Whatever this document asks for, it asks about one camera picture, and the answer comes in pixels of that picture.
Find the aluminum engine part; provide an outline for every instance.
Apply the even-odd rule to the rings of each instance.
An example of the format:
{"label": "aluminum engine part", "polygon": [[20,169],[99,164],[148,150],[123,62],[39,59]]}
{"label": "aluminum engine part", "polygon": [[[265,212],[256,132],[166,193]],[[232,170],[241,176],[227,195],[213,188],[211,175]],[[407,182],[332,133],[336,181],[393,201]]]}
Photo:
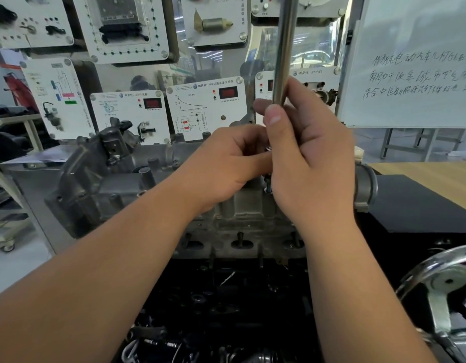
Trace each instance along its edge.
{"label": "aluminum engine part", "polygon": [[[79,138],[64,164],[58,190],[45,202],[74,238],[85,236],[173,173],[201,145],[181,134],[171,145],[142,146],[130,122],[111,119],[97,136]],[[300,258],[304,244],[267,190],[269,179],[249,181],[232,198],[198,215],[187,227],[176,258]],[[367,211],[377,192],[373,170],[356,164],[354,207]]]}

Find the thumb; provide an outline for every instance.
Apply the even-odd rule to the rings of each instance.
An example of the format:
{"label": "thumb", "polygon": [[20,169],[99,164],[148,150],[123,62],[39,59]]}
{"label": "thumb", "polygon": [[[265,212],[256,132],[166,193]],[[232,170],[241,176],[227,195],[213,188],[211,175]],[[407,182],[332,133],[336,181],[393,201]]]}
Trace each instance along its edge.
{"label": "thumb", "polygon": [[303,161],[297,144],[294,128],[285,112],[278,104],[271,104],[265,110],[264,124],[272,148],[272,161],[275,167],[296,166]]}

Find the metal rod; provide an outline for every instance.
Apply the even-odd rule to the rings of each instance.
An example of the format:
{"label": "metal rod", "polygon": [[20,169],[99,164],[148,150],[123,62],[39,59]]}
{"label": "metal rod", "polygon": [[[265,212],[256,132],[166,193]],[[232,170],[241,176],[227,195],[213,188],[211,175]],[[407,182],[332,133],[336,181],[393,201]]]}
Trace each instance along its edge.
{"label": "metal rod", "polygon": [[273,104],[283,105],[285,102],[287,79],[292,57],[292,43],[297,25],[297,6],[299,0],[281,0],[280,18],[278,20],[277,61],[275,62],[275,78],[273,85]]}

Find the digital display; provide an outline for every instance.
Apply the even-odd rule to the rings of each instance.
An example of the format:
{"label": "digital display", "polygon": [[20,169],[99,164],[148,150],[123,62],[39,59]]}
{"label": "digital display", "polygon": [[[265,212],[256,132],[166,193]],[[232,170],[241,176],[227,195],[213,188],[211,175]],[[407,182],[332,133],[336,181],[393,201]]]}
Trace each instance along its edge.
{"label": "digital display", "polygon": [[219,88],[219,98],[226,99],[226,98],[237,98],[238,97],[238,87],[230,86],[225,88]]}
{"label": "digital display", "polygon": [[144,108],[162,108],[161,98],[144,98]]}

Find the white panel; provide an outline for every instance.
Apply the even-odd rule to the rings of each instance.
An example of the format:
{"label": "white panel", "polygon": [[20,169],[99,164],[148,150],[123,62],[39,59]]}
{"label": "white panel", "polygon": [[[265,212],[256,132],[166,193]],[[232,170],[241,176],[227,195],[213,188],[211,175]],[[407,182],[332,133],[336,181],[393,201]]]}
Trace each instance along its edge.
{"label": "white panel", "polygon": [[0,24],[0,47],[17,49],[73,45],[62,0],[0,0],[0,5],[17,15],[12,23]]}
{"label": "white panel", "polygon": [[[169,56],[169,43],[162,0],[120,0],[115,10],[110,3],[117,0],[73,0],[88,52],[97,64],[163,61]],[[103,40],[103,23],[134,20],[141,24],[141,36]]]}
{"label": "white panel", "polygon": [[[88,137],[95,133],[87,103],[71,60],[43,58],[21,64],[23,74],[35,98],[48,133],[57,140]],[[59,118],[52,125],[46,113]]]}
{"label": "white panel", "polygon": [[99,130],[110,126],[110,118],[131,121],[134,135],[139,130],[143,145],[170,142],[168,117],[164,96],[160,90],[95,93],[90,96]]}
{"label": "white panel", "polygon": [[351,48],[346,125],[466,128],[466,0],[366,0]]}
{"label": "white panel", "polygon": [[[243,43],[248,39],[247,0],[181,0],[181,2],[189,45],[199,47]],[[203,20],[224,18],[233,25],[219,32],[200,33],[194,29],[196,11]]]}
{"label": "white panel", "polygon": [[[349,0],[299,0],[298,18],[339,18],[347,9]],[[258,18],[278,18],[280,0],[251,0],[251,14]]]}
{"label": "white panel", "polygon": [[[302,84],[307,84],[309,89],[316,91],[326,103],[329,103],[331,111],[335,113],[337,99],[332,100],[337,97],[340,78],[339,74],[334,73],[334,71],[339,71],[336,68],[335,66],[331,66],[312,69],[292,69],[289,74]],[[273,71],[263,71],[257,74],[255,79],[255,98],[272,100],[274,74],[275,72]],[[263,125],[263,116],[256,113],[255,122]]]}
{"label": "white panel", "polygon": [[245,82],[239,76],[167,88],[174,130],[186,141],[228,127],[247,114]]}

